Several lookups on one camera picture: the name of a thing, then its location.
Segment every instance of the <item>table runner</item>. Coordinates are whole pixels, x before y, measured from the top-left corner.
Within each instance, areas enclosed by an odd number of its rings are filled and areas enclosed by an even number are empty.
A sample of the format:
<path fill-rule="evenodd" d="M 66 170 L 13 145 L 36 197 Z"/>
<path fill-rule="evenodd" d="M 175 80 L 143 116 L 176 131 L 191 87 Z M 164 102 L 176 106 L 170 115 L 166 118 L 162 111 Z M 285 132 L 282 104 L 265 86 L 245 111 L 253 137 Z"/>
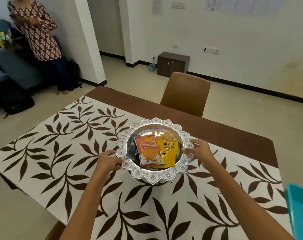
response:
<path fill-rule="evenodd" d="M 83 96 L 3 147 L 0 172 L 66 224 L 99 153 L 115 149 L 122 131 L 141 120 Z M 244 190 L 292 233 L 279 170 L 216 145 L 210 148 Z M 247 239 L 197 160 L 173 183 L 154 186 L 134 181 L 128 171 L 112 172 L 96 216 L 91 239 Z"/>

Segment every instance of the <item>dining table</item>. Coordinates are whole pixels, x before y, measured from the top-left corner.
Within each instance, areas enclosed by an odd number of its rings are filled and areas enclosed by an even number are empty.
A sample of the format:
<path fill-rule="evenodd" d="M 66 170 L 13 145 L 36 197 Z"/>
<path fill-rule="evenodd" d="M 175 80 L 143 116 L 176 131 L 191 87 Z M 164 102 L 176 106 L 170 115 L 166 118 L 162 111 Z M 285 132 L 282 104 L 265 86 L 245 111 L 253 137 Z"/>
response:
<path fill-rule="evenodd" d="M 117 149 L 131 124 L 153 118 L 208 141 L 216 160 L 292 234 L 270 139 L 102 86 L 1 148 L 0 174 L 66 225 L 99 154 Z M 91 239 L 248 238 L 211 174 L 194 160 L 172 183 L 150 185 L 130 171 L 111 172 Z"/>

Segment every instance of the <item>black backpack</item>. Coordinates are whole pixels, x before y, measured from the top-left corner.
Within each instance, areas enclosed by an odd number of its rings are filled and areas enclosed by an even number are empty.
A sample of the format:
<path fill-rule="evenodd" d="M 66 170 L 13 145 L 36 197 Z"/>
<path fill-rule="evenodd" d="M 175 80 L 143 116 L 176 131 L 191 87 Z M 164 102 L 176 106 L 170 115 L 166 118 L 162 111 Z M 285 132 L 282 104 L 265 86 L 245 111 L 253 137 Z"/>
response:
<path fill-rule="evenodd" d="M 14 115 L 33 107 L 35 102 L 9 77 L 0 82 L 0 106 L 8 115 Z"/>
<path fill-rule="evenodd" d="M 82 88 L 81 87 L 81 82 L 79 82 L 79 78 L 80 78 L 80 68 L 79 65 L 73 60 L 70 59 L 70 61 L 66 62 L 67 65 L 67 69 L 68 69 L 68 73 L 69 76 L 71 78 L 71 82 L 74 86 L 74 88 Z"/>

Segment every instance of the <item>woman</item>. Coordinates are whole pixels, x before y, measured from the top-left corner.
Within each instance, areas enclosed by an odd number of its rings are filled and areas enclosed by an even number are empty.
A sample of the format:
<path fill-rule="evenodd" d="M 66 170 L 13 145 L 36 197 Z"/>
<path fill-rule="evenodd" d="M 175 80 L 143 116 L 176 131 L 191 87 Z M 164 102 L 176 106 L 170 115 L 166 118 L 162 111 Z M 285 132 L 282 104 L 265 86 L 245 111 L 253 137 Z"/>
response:
<path fill-rule="evenodd" d="M 190 141 L 196 147 L 181 150 L 193 154 L 211 173 L 249 240 L 294 240 L 220 165 L 211 153 L 208 142 L 199 139 Z M 115 153 L 116 151 L 106 151 L 99 155 L 96 169 L 60 240 L 90 240 L 101 192 L 109 179 L 109 172 L 116 170 L 115 166 L 122 163 L 120 158 L 109 157 Z"/>
<path fill-rule="evenodd" d="M 36 0 L 10 0 L 7 4 L 10 17 L 28 39 L 29 45 L 47 76 L 53 80 L 58 91 L 68 94 L 73 85 L 65 60 L 57 42 L 51 35 L 57 25 L 45 7 Z"/>

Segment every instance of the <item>brown chair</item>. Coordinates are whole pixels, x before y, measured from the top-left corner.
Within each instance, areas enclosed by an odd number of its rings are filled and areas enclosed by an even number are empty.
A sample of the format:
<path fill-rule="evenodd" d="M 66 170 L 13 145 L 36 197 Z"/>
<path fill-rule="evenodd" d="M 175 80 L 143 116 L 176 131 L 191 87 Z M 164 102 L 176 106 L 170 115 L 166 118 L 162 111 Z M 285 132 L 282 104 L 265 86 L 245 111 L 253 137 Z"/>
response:
<path fill-rule="evenodd" d="M 58 221 L 53 228 L 50 230 L 48 233 L 47 237 L 45 240 L 59 240 L 61 237 L 62 232 L 65 230 L 66 226 Z"/>
<path fill-rule="evenodd" d="M 170 76 L 160 104 L 202 117 L 209 89 L 210 82 L 203 78 L 174 72 Z"/>

